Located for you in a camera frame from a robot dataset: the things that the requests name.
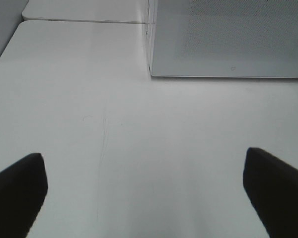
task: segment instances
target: table surface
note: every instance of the table surface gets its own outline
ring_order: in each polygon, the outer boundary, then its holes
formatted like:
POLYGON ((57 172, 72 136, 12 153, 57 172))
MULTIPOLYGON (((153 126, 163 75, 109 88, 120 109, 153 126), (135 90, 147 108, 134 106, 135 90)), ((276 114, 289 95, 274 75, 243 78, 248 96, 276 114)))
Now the table surface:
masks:
POLYGON ((26 21, 0 59, 0 171, 49 190, 30 238, 267 238, 248 147, 298 168, 298 81, 151 78, 142 24, 26 21))
POLYGON ((89 22, 147 21, 148 0, 29 0, 25 20, 64 20, 89 22))

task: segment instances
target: scratch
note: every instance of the scratch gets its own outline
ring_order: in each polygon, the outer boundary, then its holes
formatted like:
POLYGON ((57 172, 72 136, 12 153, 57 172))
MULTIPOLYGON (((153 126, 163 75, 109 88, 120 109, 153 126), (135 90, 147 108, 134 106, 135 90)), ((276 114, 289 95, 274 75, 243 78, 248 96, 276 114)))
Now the scratch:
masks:
POLYGON ((107 109, 104 108, 103 112, 103 140, 102 140, 102 146, 100 151, 100 159, 98 163, 98 181, 97 181, 97 221, 98 221, 98 211, 99 211, 99 191, 100 191, 100 176, 101 176, 101 168, 103 165, 103 161, 105 158, 105 153, 107 150, 107 144, 108 144, 108 122, 107 122, 107 109))
POLYGON ((87 116, 84 116, 83 117, 83 121, 85 121, 85 118, 92 118, 93 116, 91 116, 91 115, 87 115, 87 116))

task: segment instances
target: white desk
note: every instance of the white desk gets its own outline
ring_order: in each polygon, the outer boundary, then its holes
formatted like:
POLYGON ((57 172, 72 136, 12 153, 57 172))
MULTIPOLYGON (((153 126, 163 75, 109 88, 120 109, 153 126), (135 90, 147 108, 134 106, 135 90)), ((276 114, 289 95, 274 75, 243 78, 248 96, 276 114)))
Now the white desk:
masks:
POLYGON ((29 0, 25 20, 146 22, 148 0, 29 0))
POLYGON ((249 146, 298 168, 298 82, 151 79, 140 24, 26 21, 0 59, 0 170, 46 164, 30 238, 267 238, 249 146))

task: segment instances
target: perforated panel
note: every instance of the perforated panel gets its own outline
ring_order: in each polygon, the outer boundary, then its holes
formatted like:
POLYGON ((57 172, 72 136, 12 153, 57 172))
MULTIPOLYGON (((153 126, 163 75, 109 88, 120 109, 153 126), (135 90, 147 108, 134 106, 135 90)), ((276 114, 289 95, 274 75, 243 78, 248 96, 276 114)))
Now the perforated panel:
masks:
POLYGON ((159 0, 151 72, 298 77, 298 0, 159 0))

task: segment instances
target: dark pad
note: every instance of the dark pad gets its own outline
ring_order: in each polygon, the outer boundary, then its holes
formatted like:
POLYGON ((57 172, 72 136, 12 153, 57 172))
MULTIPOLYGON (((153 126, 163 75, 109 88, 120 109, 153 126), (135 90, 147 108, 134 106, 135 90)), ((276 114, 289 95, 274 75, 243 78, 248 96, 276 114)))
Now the dark pad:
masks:
POLYGON ((260 148, 249 148, 245 191, 271 238, 298 238, 298 170, 260 148))
POLYGON ((47 189, 41 154, 30 154, 0 172, 0 238, 27 236, 47 189))

